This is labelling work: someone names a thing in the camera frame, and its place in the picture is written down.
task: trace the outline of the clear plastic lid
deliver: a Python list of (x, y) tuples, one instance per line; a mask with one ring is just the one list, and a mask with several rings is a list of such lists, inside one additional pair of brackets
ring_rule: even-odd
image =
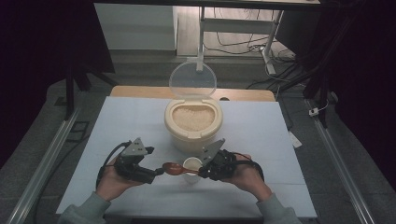
[(197, 70), (197, 64), (183, 63), (173, 71), (169, 78), (169, 87), (174, 95), (182, 98), (203, 98), (215, 92), (215, 73), (204, 63), (202, 71)]

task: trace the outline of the white cup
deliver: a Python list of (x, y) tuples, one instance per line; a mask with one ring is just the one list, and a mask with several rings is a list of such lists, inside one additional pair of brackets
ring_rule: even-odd
[[(183, 167), (190, 170), (198, 171), (199, 168), (202, 167), (202, 162), (198, 158), (189, 157), (183, 162)], [(189, 184), (195, 184), (201, 179), (200, 176), (191, 173), (186, 173), (183, 175), (183, 177)]]

